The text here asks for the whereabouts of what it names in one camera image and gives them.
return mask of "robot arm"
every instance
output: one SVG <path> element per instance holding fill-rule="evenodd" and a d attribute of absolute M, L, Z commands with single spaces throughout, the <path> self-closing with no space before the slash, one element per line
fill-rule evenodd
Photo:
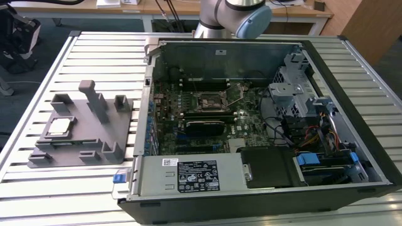
<path fill-rule="evenodd" d="M 196 38 L 255 39 L 266 30 L 272 11 L 264 0 L 202 0 Z"/>

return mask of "circuit board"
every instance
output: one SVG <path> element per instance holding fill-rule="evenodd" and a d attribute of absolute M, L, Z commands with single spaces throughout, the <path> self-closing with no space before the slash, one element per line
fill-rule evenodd
<path fill-rule="evenodd" d="M 248 88 L 243 83 L 230 82 L 230 92 L 224 94 L 226 105 L 219 105 L 212 95 L 222 92 L 183 91 L 182 84 L 155 83 L 156 127 L 159 137 L 159 155 L 198 154 L 194 147 L 208 147 L 208 153 L 230 153 L 228 140 L 242 138 L 247 146 L 268 146 L 270 139 L 256 108 L 262 88 Z M 198 98 L 208 98 L 210 102 L 198 102 Z M 212 111 L 220 111 L 232 119 L 224 123 L 219 136 L 188 137 L 184 132 L 184 115 L 200 111 L 202 105 Z"/>

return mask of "wooden desk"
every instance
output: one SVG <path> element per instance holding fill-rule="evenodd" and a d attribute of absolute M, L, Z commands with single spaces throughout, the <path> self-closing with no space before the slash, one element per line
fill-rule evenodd
<path fill-rule="evenodd" d="M 199 20 L 200 4 L 172 0 L 182 20 Z M 159 0 L 168 17 L 171 15 L 167 3 Z M 155 0 L 142 0 L 139 5 L 121 4 L 120 8 L 96 8 L 96 0 L 85 0 L 75 6 L 55 5 L 37 2 L 13 2 L 12 6 L 23 16 L 33 18 L 101 18 L 101 19 L 142 19 L 144 31 L 152 32 L 152 20 L 163 19 Z M 316 11 L 303 6 L 278 8 L 272 10 L 272 22 L 312 23 L 310 35 L 319 35 L 327 19 L 333 17 L 330 11 Z"/>

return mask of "desk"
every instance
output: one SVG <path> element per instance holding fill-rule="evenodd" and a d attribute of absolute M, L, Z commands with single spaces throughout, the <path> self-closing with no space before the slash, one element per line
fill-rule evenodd
<path fill-rule="evenodd" d="M 83 97 L 81 80 L 103 84 L 105 98 L 125 95 L 135 99 L 132 124 L 136 131 L 142 98 L 147 37 L 190 38 L 184 33 L 83 32 L 68 37 L 60 54 L 37 89 L 27 111 L 0 153 L 0 222 L 17 226 L 97 225 L 140 226 L 112 199 L 112 177 L 132 166 L 135 134 L 128 135 L 125 159 L 120 165 L 31 169 L 28 156 L 51 117 L 49 101 L 56 93 Z M 280 39 L 262 35 L 260 39 Z M 310 40 L 346 94 L 370 126 L 390 158 L 402 170 L 402 102 L 347 41 L 335 37 L 287 36 Z M 95 64 L 109 59 L 108 65 Z M 315 76 L 323 94 L 324 85 Z M 124 188 L 117 193 L 124 195 Z M 337 211 L 299 213 L 259 218 L 192 222 L 188 226 L 339 226 L 401 225 L 402 197 L 398 192 L 369 198 Z"/>
<path fill-rule="evenodd" d="M 167 3 L 159 0 L 163 9 L 171 15 Z M 195 2 L 183 2 L 174 0 L 175 9 L 182 20 L 199 20 L 200 4 Z M 142 0 L 139 5 L 121 4 L 120 8 L 96 8 L 96 0 L 85 0 L 75 6 L 55 5 L 37 2 L 13 2 L 21 16 L 33 18 L 97 18 L 97 19 L 142 19 L 144 31 L 152 32 L 152 20 L 163 19 L 155 0 Z M 292 6 L 287 8 L 288 19 L 286 17 L 286 9 L 278 8 L 272 10 L 272 22 L 290 23 L 311 23 L 314 24 L 308 34 L 319 35 L 327 19 L 333 17 L 333 13 L 307 9 L 303 6 Z"/>

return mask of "sticker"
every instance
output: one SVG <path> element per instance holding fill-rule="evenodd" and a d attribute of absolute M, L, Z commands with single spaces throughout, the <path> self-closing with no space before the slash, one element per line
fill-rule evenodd
<path fill-rule="evenodd" d="M 216 50 L 215 51 L 215 55 L 222 55 L 222 56 L 224 56 L 226 55 L 226 50 Z"/>
<path fill-rule="evenodd" d="M 176 166 L 179 159 L 162 159 L 162 166 Z"/>
<path fill-rule="evenodd" d="M 140 13 L 139 10 L 123 10 L 123 13 Z"/>
<path fill-rule="evenodd" d="M 178 181 L 180 193 L 219 191 L 216 161 L 179 162 Z"/>

